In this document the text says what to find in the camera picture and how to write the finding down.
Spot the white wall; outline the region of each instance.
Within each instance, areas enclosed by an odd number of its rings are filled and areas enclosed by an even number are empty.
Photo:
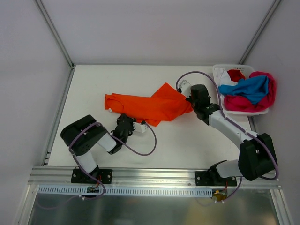
[[[43,0],[74,63],[237,63],[273,0]]]
[[[295,224],[300,224],[300,1],[285,0],[262,34],[246,64],[277,80],[277,98],[270,112],[255,121],[272,136],[280,179]]]
[[[0,224],[15,219],[68,73],[34,2],[0,1]]]

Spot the blue cloth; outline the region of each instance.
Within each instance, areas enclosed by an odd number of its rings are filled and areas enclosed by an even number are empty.
[[[220,93],[223,95],[240,95],[246,97],[256,105],[269,93],[269,78],[267,76],[255,76],[249,79],[240,79],[235,86],[221,85]]]

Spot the red cloth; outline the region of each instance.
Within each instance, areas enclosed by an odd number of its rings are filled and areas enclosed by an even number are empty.
[[[228,70],[227,73],[230,76],[230,79],[234,82],[239,82],[240,79],[246,79],[245,76],[238,69]]]
[[[253,72],[249,78],[265,75],[269,78],[269,93],[256,105],[253,105],[247,98],[243,96],[226,95],[224,98],[224,105],[226,109],[231,111],[242,112],[259,112],[267,109],[274,104],[276,97],[276,82],[271,74],[264,72]]]
[[[161,120],[172,121],[178,116],[191,112],[192,106],[186,97],[165,83],[151,97],[111,94],[105,95],[105,109],[125,113],[136,118],[137,122],[146,120],[157,126]]]

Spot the orange cloth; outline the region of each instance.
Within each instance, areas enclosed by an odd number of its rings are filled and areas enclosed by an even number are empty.
[[[165,83],[151,97],[111,94],[105,95],[105,109],[125,113],[136,118],[137,122],[146,120],[157,126],[161,120],[172,121],[178,116],[191,112],[192,106],[186,97]]]

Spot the white table surface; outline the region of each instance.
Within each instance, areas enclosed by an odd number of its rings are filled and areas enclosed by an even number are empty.
[[[109,131],[116,126],[119,114],[104,109],[104,94],[119,93],[151,96],[165,82],[175,87],[179,76],[189,71],[203,71],[212,75],[212,67],[189,66],[76,66],[60,120],[48,165],[76,166],[68,148],[60,137],[64,127],[90,114]],[[216,91],[203,75],[185,78],[190,84],[205,84],[216,103]],[[246,116],[234,116],[241,125],[250,129]],[[92,155],[100,167],[124,168],[209,168],[221,160],[237,159],[238,148],[218,130],[197,119],[194,112],[173,121],[162,121],[153,127],[157,135],[157,148],[150,156],[139,156],[126,147],[114,155],[99,145]],[[154,138],[150,130],[134,134],[127,144],[140,153],[152,150]]]

